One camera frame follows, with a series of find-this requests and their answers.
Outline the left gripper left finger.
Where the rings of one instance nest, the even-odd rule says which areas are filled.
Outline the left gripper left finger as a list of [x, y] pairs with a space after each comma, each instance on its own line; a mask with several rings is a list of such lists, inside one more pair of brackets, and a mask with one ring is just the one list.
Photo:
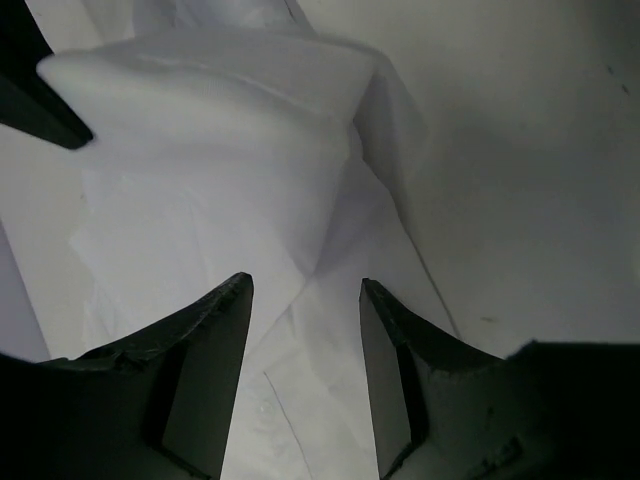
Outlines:
[[1, 359], [5, 479], [216, 479], [254, 286], [193, 304], [81, 357]]

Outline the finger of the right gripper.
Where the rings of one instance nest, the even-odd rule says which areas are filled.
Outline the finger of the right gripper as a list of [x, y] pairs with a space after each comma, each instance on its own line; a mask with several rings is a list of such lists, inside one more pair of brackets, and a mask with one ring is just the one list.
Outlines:
[[38, 63], [52, 55], [27, 4], [3, 1], [1, 123], [67, 150], [78, 150], [94, 135], [37, 73]]

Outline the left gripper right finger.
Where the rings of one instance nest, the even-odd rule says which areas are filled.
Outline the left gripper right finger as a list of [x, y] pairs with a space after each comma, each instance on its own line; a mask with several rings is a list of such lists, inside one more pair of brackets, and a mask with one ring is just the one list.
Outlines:
[[360, 327], [383, 479], [635, 479], [639, 348], [478, 350], [366, 279]]

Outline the white long sleeve shirt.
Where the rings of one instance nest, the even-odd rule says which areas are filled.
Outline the white long sleeve shirt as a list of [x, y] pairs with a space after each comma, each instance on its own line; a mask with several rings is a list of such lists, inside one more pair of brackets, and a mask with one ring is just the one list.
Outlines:
[[86, 125], [60, 159], [85, 176], [71, 237], [93, 315], [122, 336], [231, 275], [254, 283], [227, 479], [377, 479], [361, 339], [364, 279], [449, 321], [407, 233], [426, 125], [389, 59], [317, 36], [281, 2], [54, 53], [1, 5], [13, 85]]

